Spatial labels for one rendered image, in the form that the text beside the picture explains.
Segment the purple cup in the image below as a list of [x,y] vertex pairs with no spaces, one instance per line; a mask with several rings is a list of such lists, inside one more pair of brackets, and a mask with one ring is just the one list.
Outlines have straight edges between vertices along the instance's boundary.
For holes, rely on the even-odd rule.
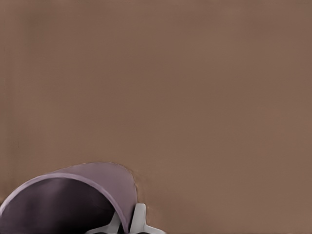
[[17,187],[0,205],[0,234],[85,234],[114,214],[128,234],[136,204],[135,181],[125,167],[74,165]]

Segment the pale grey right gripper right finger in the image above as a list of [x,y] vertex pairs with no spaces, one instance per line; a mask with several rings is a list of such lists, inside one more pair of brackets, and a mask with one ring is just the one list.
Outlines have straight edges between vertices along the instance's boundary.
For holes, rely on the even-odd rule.
[[149,226],[146,223],[146,213],[146,205],[144,203],[137,203],[134,209],[129,234],[167,234],[163,230]]

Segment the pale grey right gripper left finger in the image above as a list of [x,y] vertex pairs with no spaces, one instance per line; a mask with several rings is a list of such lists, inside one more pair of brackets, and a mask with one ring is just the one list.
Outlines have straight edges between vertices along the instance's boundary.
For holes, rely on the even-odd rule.
[[85,234],[117,234],[120,227],[120,218],[115,212],[109,224],[88,230]]

